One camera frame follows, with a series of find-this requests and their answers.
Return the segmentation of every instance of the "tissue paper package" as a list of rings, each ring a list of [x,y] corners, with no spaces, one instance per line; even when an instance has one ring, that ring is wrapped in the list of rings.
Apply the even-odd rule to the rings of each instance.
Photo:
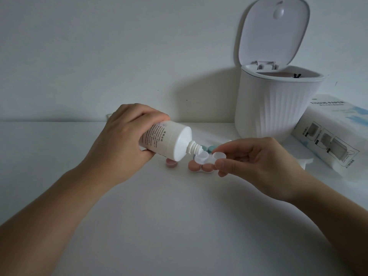
[[[368,110],[317,94],[292,135],[345,179],[368,176]]]

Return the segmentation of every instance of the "trash can lid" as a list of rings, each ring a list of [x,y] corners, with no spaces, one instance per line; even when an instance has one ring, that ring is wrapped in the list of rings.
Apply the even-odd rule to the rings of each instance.
[[[258,0],[244,21],[240,64],[254,61],[289,64],[297,54],[309,22],[304,0]]]

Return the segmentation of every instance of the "hand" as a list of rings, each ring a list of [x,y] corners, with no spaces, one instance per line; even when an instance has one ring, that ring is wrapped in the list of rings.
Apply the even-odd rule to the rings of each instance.
[[[312,177],[273,138],[238,139],[214,152],[227,156],[215,162],[220,177],[228,173],[239,176],[274,199],[292,201],[303,194]]]
[[[141,151],[139,138],[155,123],[169,119],[149,106],[122,104],[76,169],[112,186],[126,181],[155,154]]]

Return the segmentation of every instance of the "bottle label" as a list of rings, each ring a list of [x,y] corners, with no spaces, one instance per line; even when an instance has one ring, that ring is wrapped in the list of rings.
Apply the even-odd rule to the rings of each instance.
[[[152,148],[157,148],[157,145],[164,141],[167,125],[168,124],[164,122],[153,125],[140,138],[141,145],[150,150],[152,150]]]

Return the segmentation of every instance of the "bottle neck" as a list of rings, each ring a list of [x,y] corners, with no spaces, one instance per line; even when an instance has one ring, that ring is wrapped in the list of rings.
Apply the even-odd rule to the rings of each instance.
[[[196,144],[196,142],[192,140],[191,142],[189,142],[188,147],[186,148],[186,152],[191,155],[198,155],[203,152],[203,148],[201,145]]]

